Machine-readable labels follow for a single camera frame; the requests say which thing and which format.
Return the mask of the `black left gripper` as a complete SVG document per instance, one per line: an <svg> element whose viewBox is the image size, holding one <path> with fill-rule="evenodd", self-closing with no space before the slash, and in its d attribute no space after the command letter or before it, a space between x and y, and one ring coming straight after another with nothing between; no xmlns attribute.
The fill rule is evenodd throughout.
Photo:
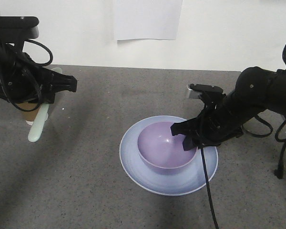
<svg viewBox="0 0 286 229"><path fill-rule="evenodd" d="M35 62L23 49L12 43L0 41L0 98L11 103L24 102L35 104L53 104L55 92L77 91L77 80L72 75L52 72L45 67L53 60L51 50L33 39L25 42L43 48L49 55L44 63ZM50 91L46 91L47 76L51 75Z"/></svg>

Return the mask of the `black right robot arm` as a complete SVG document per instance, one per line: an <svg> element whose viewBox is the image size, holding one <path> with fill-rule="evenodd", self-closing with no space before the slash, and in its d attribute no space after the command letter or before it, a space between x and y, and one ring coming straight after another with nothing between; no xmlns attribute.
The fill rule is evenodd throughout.
<svg viewBox="0 0 286 229"><path fill-rule="evenodd" d="M286 45L282 59L286 65ZM184 135L184 150L196 146L217 146L243 135L241 126L264 110L286 117L286 67L277 71L249 67L243 70L229 94L218 86L190 84L194 98L204 109L193 119L174 123L172 135Z"/></svg>

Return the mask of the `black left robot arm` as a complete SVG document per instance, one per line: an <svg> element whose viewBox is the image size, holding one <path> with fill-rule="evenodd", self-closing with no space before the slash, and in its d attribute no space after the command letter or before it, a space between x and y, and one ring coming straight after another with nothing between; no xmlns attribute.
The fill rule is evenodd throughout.
<svg viewBox="0 0 286 229"><path fill-rule="evenodd" d="M15 104L52 104L57 92L77 90L77 80L36 63L13 45L0 41L0 98Z"/></svg>

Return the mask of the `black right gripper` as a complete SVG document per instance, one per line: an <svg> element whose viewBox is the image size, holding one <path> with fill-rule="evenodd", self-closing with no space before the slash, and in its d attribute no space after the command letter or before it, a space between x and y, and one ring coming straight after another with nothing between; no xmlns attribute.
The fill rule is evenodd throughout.
<svg viewBox="0 0 286 229"><path fill-rule="evenodd" d="M197 150L201 145L218 146L243 135L242 124L229 107L231 96L202 92L199 98L204 103L201 113L196 118L173 123L170 127L173 136L186 136L183 140L184 151Z"/></svg>

